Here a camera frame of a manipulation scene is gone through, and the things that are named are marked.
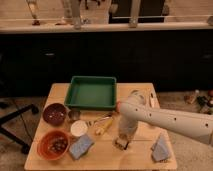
food in bowl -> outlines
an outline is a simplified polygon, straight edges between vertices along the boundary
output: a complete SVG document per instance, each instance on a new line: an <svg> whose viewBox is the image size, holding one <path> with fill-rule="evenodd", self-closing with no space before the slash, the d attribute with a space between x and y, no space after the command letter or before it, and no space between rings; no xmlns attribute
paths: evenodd
<svg viewBox="0 0 213 171"><path fill-rule="evenodd" d="M58 160L67 152L69 146L69 135L61 130L53 130L41 138L37 151L46 160Z"/></svg>

terracotta bowl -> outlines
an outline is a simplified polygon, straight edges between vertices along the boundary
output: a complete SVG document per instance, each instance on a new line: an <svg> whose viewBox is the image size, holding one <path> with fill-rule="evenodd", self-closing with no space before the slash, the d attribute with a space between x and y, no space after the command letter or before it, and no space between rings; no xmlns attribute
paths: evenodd
<svg viewBox="0 0 213 171"><path fill-rule="evenodd" d="M69 146L69 135L60 130L53 130L45 134L39 141L37 152L45 160L58 160L64 156Z"/></svg>
<svg viewBox="0 0 213 171"><path fill-rule="evenodd" d="M66 113L64 105L60 103L53 103L44 109L43 119L53 126L59 126L64 122Z"/></svg>

small object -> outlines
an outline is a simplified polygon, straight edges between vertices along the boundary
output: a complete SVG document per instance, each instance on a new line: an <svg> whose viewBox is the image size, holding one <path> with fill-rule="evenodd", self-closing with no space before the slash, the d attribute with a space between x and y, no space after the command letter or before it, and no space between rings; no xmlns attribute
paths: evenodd
<svg viewBox="0 0 213 171"><path fill-rule="evenodd" d="M205 96L198 96L197 102L200 106L204 106L206 103L208 103L208 99Z"/></svg>
<svg viewBox="0 0 213 171"><path fill-rule="evenodd" d="M204 114L208 114L209 113L209 106L207 104L205 104L204 106L202 106L199 110L199 113L204 113Z"/></svg>
<svg viewBox="0 0 213 171"><path fill-rule="evenodd" d="M80 137L86 134L88 131L88 126L85 121L78 120L75 121L70 127L70 133L75 137Z"/></svg>
<svg viewBox="0 0 213 171"><path fill-rule="evenodd" d="M150 94L149 102L150 102L150 106L151 106L152 108L154 108L154 107L155 107L155 99L154 99L153 93Z"/></svg>
<svg viewBox="0 0 213 171"><path fill-rule="evenodd" d="M208 101L207 105L208 105L209 107L213 107L213 98L211 98L211 99Z"/></svg>
<svg viewBox="0 0 213 171"><path fill-rule="evenodd" d="M165 161L171 157L169 148L166 144L165 137L163 134L160 134L157 141L151 147L152 158L155 162Z"/></svg>
<svg viewBox="0 0 213 171"><path fill-rule="evenodd" d="M207 20L207 23L210 25L210 26L213 26L213 16L210 16Z"/></svg>
<svg viewBox="0 0 213 171"><path fill-rule="evenodd" d="M209 95L210 97L213 97L213 90L209 90L209 91L208 91L208 95Z"/></svg>
<svg viewBox="0 0 213 171"><path fill-rule="evenodd" d="M58 160L64 156L69 146L69 135L61 130L53 130L41 138L37 152L45 160Z"/></svg>
<svg viewBox="0 0 213 171"><path fill-rule="evenodd" d="M33 26L40 26L41 23L39 20L33 20L33 23L32 23Z"/></svg>
<svg viewBox="0 0 213 171"><path fill-rule="evenodd" d="M213 115L213 107L210 107L210 108L209 108L208 114L209 114L209 115Z"/></svg>
<svg viewBox="0 0 213 171"><path fill-rule="evenodd" d="M53 126L59 126L64 122L66 113L64 105L53 103L44 109L43 119Z"/></svg>
<svg viewBox="0 0 213 171"><path fill-rule="evenodd" d="M126 139L116 138L114 141L114 145L120 150L126 150L129 145L129 141L127 141Z"/></svg>
<svg viewBox="0 0 213 171"><path fill-rule="evenodd" d="M199 113L208 113L209 107L207 105L208 99L205 96L199 96L197 97L197 102L201 106L200 110L198 111Z"/></svg>
<svg viewBox="0 0 213 171"><path fill-rule="evenodd" d="M79 120L80 114L81 114L81 111L79 109L77 109L77 108L71 109L71 111L68 113L70 122L75 122L75 121Z"/></svg>
<svg viewBox="0 0 213 171"><path fill-rule="evenodd" d="M199 94L199 90L195 90L195 92L193 92L191 95L185 96L184 99L188 104L193 104L195 102L198 94Z"/></svg>
<svg viewBox="0 0 213 171"><path fill-rule="evenodd" d="M93 140L85 134L70 146L69 152L75 160L78 160L82 155L87 153L93 144Z"/></svg>
<svg viewBox="0 0 213 171"><path fill-rule="evenodd" d="M96 135L103 135L104 132L106 132L106 130L112 125L112 122L113 122L113 117L111 117L110 119L108 119L102 126L99 126L95 130L95 134Z"/></svg>
<svg viewBox="0 0 213 171"><path fill-rule="evenodd" d="M91 24L91 20L88 18L85 18L82 20L82 24Z"/></svg>

sponge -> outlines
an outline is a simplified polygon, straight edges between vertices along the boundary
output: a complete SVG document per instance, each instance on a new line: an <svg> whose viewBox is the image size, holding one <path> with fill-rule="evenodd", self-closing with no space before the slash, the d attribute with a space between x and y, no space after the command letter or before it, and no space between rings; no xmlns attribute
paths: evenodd
<svg viewBox="0 0 213 171"><path fill-rule="evenodd" d="M87 134L84 134L78 141L70 146L69 152L75 160L78 160L82 155L87 153L93 144L93 140Z"/></svg>

black chair leg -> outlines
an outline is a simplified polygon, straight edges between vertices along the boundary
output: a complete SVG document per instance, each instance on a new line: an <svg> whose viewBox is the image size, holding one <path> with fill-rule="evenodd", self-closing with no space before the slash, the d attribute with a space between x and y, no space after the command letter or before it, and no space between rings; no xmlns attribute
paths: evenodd
<svg viewBox="0 0 213 171"><path fill-rule="evenodd" d="M16 143L22 145L22 149L21 152L24 154L28 154L29 150L30 150L30 146L28 144L26 144L23 140L19 139L18 137L16 137L15 135L13 135L12 133L10 133L9 131L7 131L6 129L4 129L2 127L2 124L6 123L7 121L21 115L22 113L28 111L28 110L32 110L33 114L36 114L39 112L38 108L31 104L29 106L26 106L24 108L21 108L13 113L10 113L2 118L0 118L0 133L4 134L5 136L7 136L8 138L12 139L13 141L15 141Z"/></svg>
<svg viewBox="0 0 213 171"><path fill-rule="evenodd" d="M2 127L0 127L0 133L4 134L8 138L12 139L16 143L22 145L21 152L23 154L29 153L30 146L27 143L25 143L24 141L22 141L21 139L19 139L18 137L16 137L15 135L13 135L12 133L10 133L9 131L7 131L6 129L4 129Z"/></svg>

